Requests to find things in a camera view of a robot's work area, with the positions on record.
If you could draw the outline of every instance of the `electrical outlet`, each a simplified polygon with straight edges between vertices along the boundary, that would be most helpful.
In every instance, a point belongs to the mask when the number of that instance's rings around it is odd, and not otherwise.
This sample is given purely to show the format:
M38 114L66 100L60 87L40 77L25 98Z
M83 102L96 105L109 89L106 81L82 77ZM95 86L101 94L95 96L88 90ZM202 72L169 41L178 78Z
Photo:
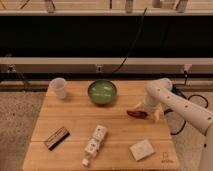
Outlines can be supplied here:
M102 73L103 72L103 65L95 65L96 73Z
M182 68L181 72L183 72L183 73L184 72L189 72L191 67L192 67L192 64L185 64L185 65L183 65L183 68Z

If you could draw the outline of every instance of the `green bowl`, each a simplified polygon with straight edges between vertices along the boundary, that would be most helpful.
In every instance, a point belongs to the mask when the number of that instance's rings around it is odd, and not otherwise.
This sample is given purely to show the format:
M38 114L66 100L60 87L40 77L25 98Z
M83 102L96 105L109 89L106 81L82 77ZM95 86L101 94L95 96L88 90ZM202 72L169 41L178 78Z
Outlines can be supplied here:
M88 88L91 101L99 105L112 102L116 95L116 86L108 80L96 80Z

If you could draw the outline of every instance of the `power outlet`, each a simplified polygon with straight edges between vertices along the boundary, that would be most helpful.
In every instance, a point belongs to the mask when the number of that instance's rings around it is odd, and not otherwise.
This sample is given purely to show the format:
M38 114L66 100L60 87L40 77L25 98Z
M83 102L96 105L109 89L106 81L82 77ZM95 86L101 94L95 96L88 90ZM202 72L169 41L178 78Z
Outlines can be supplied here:
M103 65L95 65L96 73L103 73Z

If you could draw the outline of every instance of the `white cup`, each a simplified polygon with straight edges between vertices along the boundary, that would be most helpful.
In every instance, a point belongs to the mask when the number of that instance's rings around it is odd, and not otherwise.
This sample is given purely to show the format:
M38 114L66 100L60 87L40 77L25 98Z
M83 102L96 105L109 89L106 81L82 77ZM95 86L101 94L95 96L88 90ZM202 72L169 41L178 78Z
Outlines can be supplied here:
M55 78L50 82L49 86L59 99L64 99L67 96L66 84L67 82L64 78Z

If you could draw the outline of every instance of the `shelf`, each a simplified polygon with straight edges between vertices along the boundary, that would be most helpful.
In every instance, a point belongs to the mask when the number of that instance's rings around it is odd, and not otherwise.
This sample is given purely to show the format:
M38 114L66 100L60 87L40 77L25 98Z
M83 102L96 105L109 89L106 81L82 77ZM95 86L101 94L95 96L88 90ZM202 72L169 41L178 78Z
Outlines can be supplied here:
M126 0L53 0L56 11L52 14L46 11L44 0L30 0L21 10L18 10L21 0L1 1L6 9L0 4L0 15L139 16L145 8L148 8L146 15L151 16L213 15L212 0L189 0L183 14L171 9L174 0L164 0L162 9L153 8L151 0L134 0L133 13L125 12Z

